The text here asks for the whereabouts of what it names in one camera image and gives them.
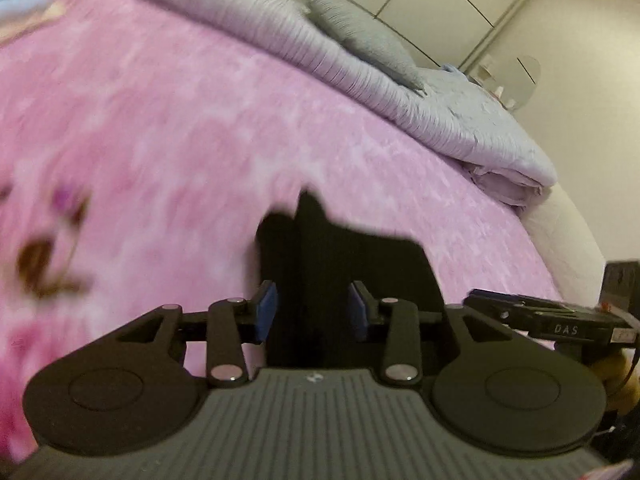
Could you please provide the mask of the person's right hand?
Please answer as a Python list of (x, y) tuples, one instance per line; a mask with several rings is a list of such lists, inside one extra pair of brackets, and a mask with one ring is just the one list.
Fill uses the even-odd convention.
[(590, 365), (590, 370), (600, 379), (608, 396), (608, 411), (624, 416), (639, 403), (639, 365), (632, 367), (632, 351), (620, 350)]

